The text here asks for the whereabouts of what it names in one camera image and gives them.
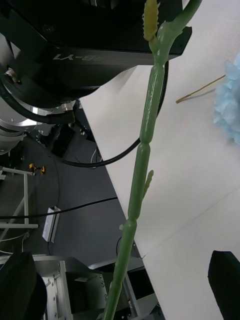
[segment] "white tabletop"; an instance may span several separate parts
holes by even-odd
[[[240,51],[239,12],[239,0],[203,0],[184,54],[169,63],[135,237],[166,320],[221,319],[207,277],[211,254],[240,259],[240,147],[212,123],[214,92],[175,103],[224,74],[224,61]],[[81,99],[104,160],[138,137],[149,72],[130,69]],[[135,156],[107,166],[125,215]]]

